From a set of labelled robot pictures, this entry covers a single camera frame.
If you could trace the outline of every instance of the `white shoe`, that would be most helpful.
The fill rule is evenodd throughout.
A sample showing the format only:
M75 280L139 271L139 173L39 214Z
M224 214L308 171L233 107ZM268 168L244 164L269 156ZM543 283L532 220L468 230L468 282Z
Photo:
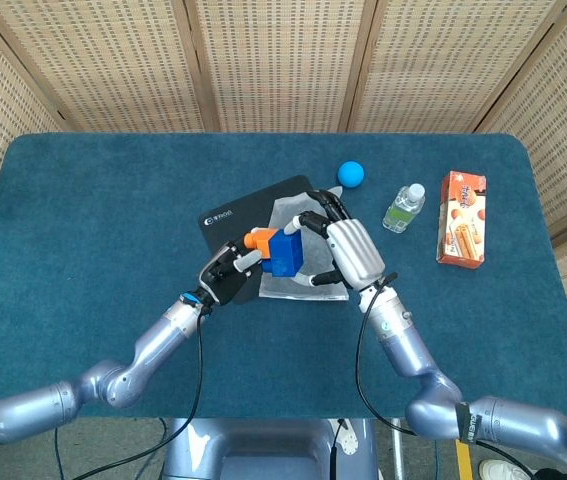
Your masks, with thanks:
M530 480L516 465L503 460L483 460L479 464L481 480Z

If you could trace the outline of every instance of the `blue table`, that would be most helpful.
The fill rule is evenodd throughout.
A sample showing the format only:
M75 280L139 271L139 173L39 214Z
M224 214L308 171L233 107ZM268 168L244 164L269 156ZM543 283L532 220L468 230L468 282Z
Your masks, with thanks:
M367 226L439 365L468 400L492 394L567 414L567 302L529 159L507 135L40 134L16 139L0 174L0 397L71 379L134 340L195 286L209 252L197 216L306 175L335 183L356 159L363 184L343 195ZM486 261L435 261L441 180L488 180ZM398 189L425 186L401 234L381 219ZM257 299L217 308L203 329L201 417L367 417L353 382L361 314L349 303ZM189 342L125 411L186 416L196 378ZM401 416L418 385L398 378L366 338L363 382Z

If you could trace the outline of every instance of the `orange object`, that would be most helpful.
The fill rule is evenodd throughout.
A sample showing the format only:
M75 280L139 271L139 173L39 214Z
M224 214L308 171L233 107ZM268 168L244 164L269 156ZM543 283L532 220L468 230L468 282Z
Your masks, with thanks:
M441 186L439 263L478 268L485 258L484 176L450 172Z
M246 233L243 237L243 243L247 248L260 250L263 259L270 258L270 238L278 232L278 228L254 228L250 233Z

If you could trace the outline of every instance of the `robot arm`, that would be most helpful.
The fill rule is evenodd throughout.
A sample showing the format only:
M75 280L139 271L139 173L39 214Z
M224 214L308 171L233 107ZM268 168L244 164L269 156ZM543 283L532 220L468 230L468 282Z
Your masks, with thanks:
M105 360L72 382L0 400L0 444L12 443L73 421L83 405L104 401L114 408L136 402L154 372L196 331L215 304L225 305L260 260L260 252L242 255L227 243L199 274L199 286L183 293L135 343L128 366Z
M308 192L325 209L327 218L313 212L295 217L286 233L306 226L325 238L344 284L358 291L359 308L394 370L414 378L421 390L406 408L415 433L432 439L485 440L559 461L567 466L567 418L555 410L502 398L483 397L463 402L460 389L437 366L423 343L412 314L393 288L381 283L385 265L365 227L350 217L340 200L326 191Z

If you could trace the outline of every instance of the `water bottle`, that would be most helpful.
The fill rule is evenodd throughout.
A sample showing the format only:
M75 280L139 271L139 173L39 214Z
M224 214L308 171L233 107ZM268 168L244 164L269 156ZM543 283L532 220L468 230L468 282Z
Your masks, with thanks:
M425 203L425 188L420 183L406 185L399 190L396 199L383 217L383 226L396 233L405 231L409 223L421 211Z

